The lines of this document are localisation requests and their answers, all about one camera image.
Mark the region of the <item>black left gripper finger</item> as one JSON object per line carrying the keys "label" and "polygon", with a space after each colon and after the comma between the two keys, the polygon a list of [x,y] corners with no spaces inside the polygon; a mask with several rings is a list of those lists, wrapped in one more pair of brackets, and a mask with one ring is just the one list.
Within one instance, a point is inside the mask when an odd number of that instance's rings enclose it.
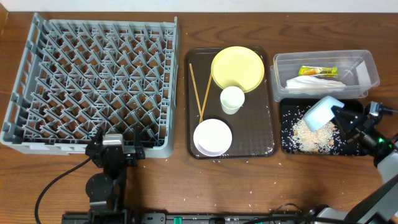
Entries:
{"label": "black left gripper finger", "polygon": [[140,130],[138,124],[134,125],[134,150],[137,159],[145,159],[146,154],[140,139]]}
{"label": "black left gripper finger", "polygon": [[103,144],[104,131],[101,127],[98,128],[95,136],[93,137],[93,144],[95,146]]}

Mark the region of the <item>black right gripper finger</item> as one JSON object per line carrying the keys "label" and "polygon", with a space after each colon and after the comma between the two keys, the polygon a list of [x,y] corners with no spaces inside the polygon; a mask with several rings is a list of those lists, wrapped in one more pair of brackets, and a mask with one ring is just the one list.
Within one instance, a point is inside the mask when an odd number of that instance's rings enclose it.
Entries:
{"label": "black right gripper finger", "polygon": [[352,130],[348,134],[345,134],[345,141],[347,143],[351,143],[353,141],[361,141],[365,135],[366,133],[363,131]]}
{"label": "black right gripper finger", "polygon": [[351,133],[361,122],[361,114],[355,111],[332,106],[331,111],[334,114],[334,119],[340,131],[343,134]]}

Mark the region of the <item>light blue bowl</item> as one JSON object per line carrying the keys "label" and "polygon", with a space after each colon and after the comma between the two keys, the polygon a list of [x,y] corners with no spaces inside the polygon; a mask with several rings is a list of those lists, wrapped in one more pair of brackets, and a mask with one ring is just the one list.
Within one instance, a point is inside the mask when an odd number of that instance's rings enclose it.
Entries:
{"label": "light blue bowl", "polygon": [[311,132],[318,131],[335,117],[331,107],[343,108],[344,105],[343,102],[332,96],[325,96],[305,113],[303,120]]}

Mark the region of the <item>white tissue paper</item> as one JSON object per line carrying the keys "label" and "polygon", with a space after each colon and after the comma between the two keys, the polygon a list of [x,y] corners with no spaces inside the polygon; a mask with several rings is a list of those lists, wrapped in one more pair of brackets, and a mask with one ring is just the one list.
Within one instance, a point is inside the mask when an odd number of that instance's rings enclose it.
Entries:
{"label": "white tissue paper", "polygon": [[311,88],[343,88],[345,84],[339,81],[326,80],[313,76],[300,76],[286,81],[286,89]]}

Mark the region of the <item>green orange snack wrapper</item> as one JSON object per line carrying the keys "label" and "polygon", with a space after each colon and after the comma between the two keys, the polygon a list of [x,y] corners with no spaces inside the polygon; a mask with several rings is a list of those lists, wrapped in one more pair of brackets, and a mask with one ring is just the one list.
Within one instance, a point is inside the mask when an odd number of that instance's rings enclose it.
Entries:
{"label": "green orange snack wrapper", "polygon": [[301,66],[298,71],[299,76],[337,77],[338,74],[337,67]]}

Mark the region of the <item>white round bowl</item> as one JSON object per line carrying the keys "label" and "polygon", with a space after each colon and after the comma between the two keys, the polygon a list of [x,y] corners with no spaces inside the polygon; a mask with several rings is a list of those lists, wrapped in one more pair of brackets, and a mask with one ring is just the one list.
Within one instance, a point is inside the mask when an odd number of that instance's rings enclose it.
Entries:
{"label": "white round bowl", "polygon": [[205,156],[224,154],[232,145],[233,135],[229,126],[219,119],[202,121],[193,132],[195,147]]}

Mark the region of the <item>pale green plastic cup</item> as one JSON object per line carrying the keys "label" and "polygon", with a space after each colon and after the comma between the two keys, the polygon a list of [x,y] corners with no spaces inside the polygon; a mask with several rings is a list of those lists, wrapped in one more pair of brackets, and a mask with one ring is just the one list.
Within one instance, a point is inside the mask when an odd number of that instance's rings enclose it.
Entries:
{"label": "pale green plastic cup", "polygon": [[221,92],[220,101],[226,114],[235,114],[242,107],[245,95],[239,87],[229,86]]}

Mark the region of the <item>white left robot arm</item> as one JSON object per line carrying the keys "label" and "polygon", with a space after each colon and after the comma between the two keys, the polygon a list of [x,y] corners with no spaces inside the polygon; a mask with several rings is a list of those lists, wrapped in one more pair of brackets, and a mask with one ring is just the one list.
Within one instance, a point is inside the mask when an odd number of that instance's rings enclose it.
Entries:
{"label": "white left robot arm", "polygon": [[85,187],[90,200],[87,214],[64,214],[62,223],[122,223],[136,224],[141,218],[124,206],[127,168],[136,167],[146,154],[139,137],[139,128],[133,126],[133,151],[128,152],[121,134],[105,134],[99,128],[86,146],[89,160],[103,171],[91,176]]}

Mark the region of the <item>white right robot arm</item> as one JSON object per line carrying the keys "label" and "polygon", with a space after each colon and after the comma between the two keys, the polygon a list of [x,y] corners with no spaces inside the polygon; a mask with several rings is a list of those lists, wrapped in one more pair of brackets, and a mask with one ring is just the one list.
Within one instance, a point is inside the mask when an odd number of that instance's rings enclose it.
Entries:
{"label": "white right robot arm", "polygon": [[397,213],[397,136],[388,139],[376,126],[385,114],[391,116],[397,110],[374,101],[363,113],[322,101],[318,105],[331,112],[347,143],[358,143],[366,155],[373,157],[383,184],[348,212],[327,205],[312,210],[313,222],[329,219],[331,223],[387,223]]}

